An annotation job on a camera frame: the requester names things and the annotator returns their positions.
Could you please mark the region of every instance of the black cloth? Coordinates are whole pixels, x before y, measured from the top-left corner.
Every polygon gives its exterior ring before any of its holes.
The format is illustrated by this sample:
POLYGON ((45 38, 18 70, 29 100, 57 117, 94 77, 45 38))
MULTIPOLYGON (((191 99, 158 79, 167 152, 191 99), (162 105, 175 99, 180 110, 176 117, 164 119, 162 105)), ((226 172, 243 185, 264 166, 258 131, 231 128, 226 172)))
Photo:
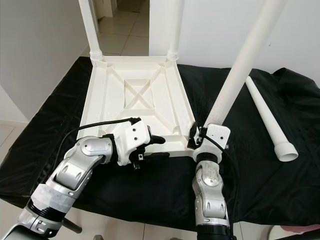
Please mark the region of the black cloth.
MULTIPOLYGON (((178 65, 194 117, 201 126, 230 71, 178 65)), ((62 138, 79 126, 92 65, 80 57, 15 141, 0 166, 0 198, 24 207, 46 179, 62 138)), ((320 90, 298 73, 253 69, 251 77, 299 157, 280 162, 259 112, 244 86, 224 125, 227 150, 239 174, 235 221, 271 225, 320 224, 320 90)), ((65 152, 76 141, 71 135, 65 152)), ((154 157, 141 164, 100 165, 75 207, 127 221, 195 230, 190 157, 154 157)), ((234 173, 223 156, 223 194, 232 207, 234 173)))

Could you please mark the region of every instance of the white tape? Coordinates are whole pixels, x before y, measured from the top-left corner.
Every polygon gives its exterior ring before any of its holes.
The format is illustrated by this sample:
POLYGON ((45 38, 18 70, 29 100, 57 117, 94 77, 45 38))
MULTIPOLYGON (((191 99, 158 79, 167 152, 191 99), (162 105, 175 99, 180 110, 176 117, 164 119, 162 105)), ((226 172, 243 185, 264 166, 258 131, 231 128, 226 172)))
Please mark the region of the white tape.
POLYGON ((62 194, 46 184, 39 184, 31 195, 34 206, 43 210, 51 207, 62 213, 67 213, 75 202, 75 199, 62 194))

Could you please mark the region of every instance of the pink object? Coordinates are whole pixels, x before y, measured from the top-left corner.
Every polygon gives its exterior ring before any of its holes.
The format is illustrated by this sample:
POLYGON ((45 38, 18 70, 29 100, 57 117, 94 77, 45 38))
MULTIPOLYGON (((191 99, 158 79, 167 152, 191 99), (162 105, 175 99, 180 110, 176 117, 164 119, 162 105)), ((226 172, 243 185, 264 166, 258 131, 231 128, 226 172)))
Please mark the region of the pink object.
POLYGON ((314 224, 310 226, 281 226, 281 228, 287 232, 293 233, 305 233, 309 231, 313 231, 316 229, 320 229, 320 224, 314 224))

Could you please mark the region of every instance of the white wall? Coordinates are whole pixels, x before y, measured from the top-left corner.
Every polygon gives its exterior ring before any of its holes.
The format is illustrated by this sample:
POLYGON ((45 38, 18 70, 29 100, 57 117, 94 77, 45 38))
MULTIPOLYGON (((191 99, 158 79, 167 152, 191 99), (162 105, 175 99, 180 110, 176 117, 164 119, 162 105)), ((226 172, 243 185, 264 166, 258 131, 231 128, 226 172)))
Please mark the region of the white wall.
MULTIPOLYGON (((150 0, 149 54, 167 54, 172 0, 150 0)), ((185 0, 180 64, 231 67, 262 0, 185 0)), ((255 68, 285 67, 320 86, 320 1, 289 0, 255 68)))
POLYGON ((26 117, 0 85, 0 122, 1 121, 28 122, 26 117))
POLYGON ((95 11, 97 18, 113 17, 113 2, 111 0, 94 0, 95 11))
POLYGON ((28 120, 87 44, 78 0, 0 0, 0 84, 28 120))
POLYGON ((112 8, 112 12, 114 13, 115 10, 117 9, 117 0, 111 0, 111 8, 112 8))
POLYGON ((93 24, 94 24, 94 29, 97 34, 99 34, 99 24, 98 24, 98 17, 97 17, 97 11, 96 11, 96 6, 93 0, 88 0, 89 1, 89 6, 91 10, 91 15, 93 19, 93 24))

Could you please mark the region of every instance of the metal stand leg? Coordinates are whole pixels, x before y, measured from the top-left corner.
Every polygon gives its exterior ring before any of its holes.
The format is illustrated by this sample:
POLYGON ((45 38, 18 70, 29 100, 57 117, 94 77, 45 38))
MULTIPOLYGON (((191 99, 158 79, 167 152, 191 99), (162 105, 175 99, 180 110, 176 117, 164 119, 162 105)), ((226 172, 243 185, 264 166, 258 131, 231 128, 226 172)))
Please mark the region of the metal stand leg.
POLYGON ((71 231, 75 232, 76 234, 80 234, 82 232, 82 227, 76 225, 72 221, 64 218, 63 219, 63 226, 65 226, 67 229, 70 229, 71 231))

